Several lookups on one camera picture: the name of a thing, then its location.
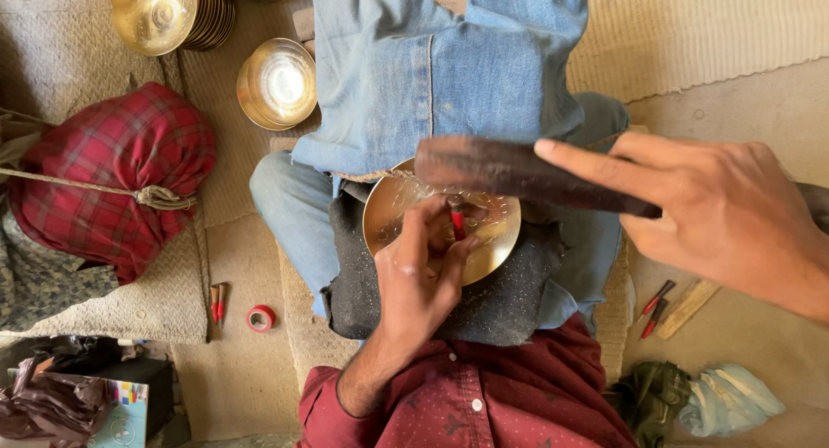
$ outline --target wooden stick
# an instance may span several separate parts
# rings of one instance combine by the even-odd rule
[[[659,327],[659,338],[669,339],[677,332],[679,327],[683,326],[688,319],[691,318],[704,305],[717,290],[720,289],[719,284],[711,283],[708,280],[697,279],[688,289],[685,294],[679,299],[677,305],[671,310],[665,322]]]

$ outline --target red shirt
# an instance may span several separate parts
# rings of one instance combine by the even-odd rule
[[[339,369],[317,367],[299,402],[294,448],[338,446],[556,446],[635,448],[602,399],[601,348],[574,315],[522,346],[430,341],[391,381],[380,407],[349,416]]]

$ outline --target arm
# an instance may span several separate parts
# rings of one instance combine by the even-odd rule
[[[609,156],[549,140],[535,152],[662,207],[658,220],[619,217],[643,255],[829,322],[829,237],[766,145],[627,133]]]
[[[342,373],[315,368],[309,374],[299,409],[304,444],[373,446],[385,424],[376,409],[389,381],[460,301],[463,266],[479,240],[471,236],[446,248],[440,229],[450,221],[447,198],[434,195],[410,209],[400,236],[377,253],[380,324]],[[465,212],[486,215],[473,206]],[[440,274],[426,264],[430,252],[443,252]]]

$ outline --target blue plastic bag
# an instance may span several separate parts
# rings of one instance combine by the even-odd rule
[[[786,409],[765,383],[736,364],[702,372],[690,389],[679,421],[695,436],[745,432]]]

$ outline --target knee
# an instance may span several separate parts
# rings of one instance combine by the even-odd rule
[[[596,92],[579,92],[573,96],[585,109],[585,123],[600,124],[606,136],[622,132],[630,125],[630,114],[621,101]]]
[[[291,154],[288,151],[272,152],[259,161],[250,176],[250,193],[257,207],[288,185],[290,171]]]

